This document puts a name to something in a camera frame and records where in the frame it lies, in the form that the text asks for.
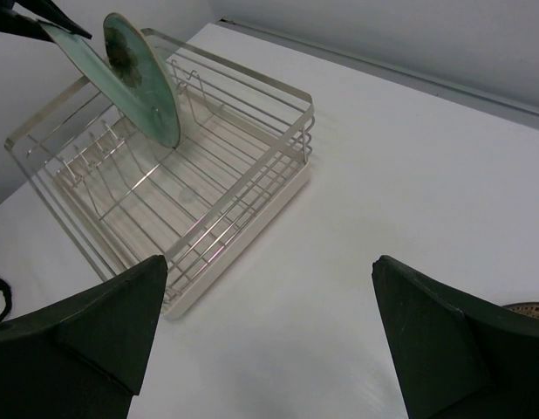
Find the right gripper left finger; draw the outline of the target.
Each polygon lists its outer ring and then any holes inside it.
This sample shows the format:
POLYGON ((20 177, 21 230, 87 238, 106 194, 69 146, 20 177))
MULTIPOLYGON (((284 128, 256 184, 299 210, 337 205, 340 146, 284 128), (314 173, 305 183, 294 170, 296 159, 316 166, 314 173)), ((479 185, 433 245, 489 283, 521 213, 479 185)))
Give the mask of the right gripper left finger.
POLYGON ((125 418, 154 343, 167 262, 0 322, 0 418, 125 418))

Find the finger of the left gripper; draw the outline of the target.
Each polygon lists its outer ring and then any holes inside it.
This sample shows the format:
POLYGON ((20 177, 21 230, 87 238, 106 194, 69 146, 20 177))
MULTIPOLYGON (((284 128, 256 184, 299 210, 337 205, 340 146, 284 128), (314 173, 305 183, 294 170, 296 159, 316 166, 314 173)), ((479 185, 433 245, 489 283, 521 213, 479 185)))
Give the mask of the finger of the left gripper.
POLYGON ((54 6, 53 1, 3 1, 0 0, 0 32, 23 38, 32 38, 51 42, 51 38, 41 26, 33 19, 20 15, 14 11, 14 5, 19 3, 26 10, 30 10, 40 17, 48 17, 54 6))
POLYGON ((92 34, 72 21, 52 0, 17 0, 17 3, 38 17, 42 17, 70 33, 92 39, 92 34))

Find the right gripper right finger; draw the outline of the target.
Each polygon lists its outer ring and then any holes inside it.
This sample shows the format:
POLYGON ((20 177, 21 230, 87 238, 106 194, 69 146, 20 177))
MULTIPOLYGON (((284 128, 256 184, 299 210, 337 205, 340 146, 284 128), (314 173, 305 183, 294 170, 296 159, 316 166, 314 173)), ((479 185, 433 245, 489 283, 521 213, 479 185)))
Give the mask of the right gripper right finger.
POLYGON ((539 418, 539 319, 390 256, 372 284, 411 418, 539 418))

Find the teal flower plate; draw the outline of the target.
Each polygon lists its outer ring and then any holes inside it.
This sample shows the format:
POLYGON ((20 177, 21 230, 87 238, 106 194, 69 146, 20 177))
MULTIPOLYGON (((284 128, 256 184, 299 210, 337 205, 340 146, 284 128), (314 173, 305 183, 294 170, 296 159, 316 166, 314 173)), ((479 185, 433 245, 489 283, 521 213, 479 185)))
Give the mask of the teal flower plate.
POLYGON ((163 134, 152 106, 140 97, 138 88, 143 79, 130 79, 127 84, 115 73, 83 37, 56 26, 39 22, 38 25, 71 63, 103 93, 137 128, 151 138, 163 134))
POLYGON ((129 103, 119 109, 151 140, 176 148, 181 122, 166 63, 142 31, 119 13, 105 17, 103 32, 109 66, 129 93, 129 103))

